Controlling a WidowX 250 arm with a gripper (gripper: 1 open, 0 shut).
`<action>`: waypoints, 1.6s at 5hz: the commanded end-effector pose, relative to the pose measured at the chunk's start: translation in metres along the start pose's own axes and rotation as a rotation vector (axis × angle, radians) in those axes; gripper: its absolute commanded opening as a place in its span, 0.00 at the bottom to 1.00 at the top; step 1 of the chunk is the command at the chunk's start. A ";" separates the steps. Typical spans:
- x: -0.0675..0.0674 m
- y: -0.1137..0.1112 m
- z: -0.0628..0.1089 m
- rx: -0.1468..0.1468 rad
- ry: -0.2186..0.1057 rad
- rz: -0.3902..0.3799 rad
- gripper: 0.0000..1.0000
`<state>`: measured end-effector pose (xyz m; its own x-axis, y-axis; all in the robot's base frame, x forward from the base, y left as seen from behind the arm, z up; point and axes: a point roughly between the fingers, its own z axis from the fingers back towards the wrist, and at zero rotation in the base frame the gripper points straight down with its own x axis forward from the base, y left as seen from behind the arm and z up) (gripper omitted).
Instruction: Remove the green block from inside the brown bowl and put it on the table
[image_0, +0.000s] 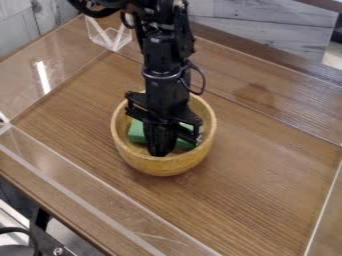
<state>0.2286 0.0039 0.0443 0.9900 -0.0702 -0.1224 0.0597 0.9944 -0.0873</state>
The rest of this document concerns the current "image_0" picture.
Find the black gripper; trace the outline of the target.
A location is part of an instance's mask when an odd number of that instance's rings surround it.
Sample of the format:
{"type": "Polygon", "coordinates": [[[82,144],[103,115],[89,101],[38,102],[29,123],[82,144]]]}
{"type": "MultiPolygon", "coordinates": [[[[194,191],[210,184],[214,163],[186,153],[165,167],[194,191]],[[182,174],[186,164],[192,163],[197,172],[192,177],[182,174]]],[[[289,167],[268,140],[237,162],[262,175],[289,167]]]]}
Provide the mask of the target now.
{"type": "Polygon", "coordinates": [[[144,122],[149,152],[165,157],[184,139],[198,144],[202,137],[204,120],[194,112],[190,94],[201,95],[192,89],[192,71],[189,68],[170,73],[144,71],[146,91],[126,93],[129,105],[126,113],[144,122]]]}

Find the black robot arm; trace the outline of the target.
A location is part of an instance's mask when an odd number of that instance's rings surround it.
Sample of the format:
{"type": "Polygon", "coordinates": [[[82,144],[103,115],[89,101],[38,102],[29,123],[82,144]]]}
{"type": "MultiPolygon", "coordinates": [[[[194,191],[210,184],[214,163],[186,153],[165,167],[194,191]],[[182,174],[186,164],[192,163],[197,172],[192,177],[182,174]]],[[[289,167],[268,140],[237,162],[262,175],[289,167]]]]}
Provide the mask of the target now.
{"type": "Polygon", "coordinates": [[[144,123],[149,152],[166,156],[178,140],[201,143],[202,118],[189,102],[190,60],[196,38],[189,19],[188,0],[67,0],[75,9],[93,18],[121,15],[125,26],[136,31],[144,54],[146,91],[126,93],[126,113],[144,123]]]}

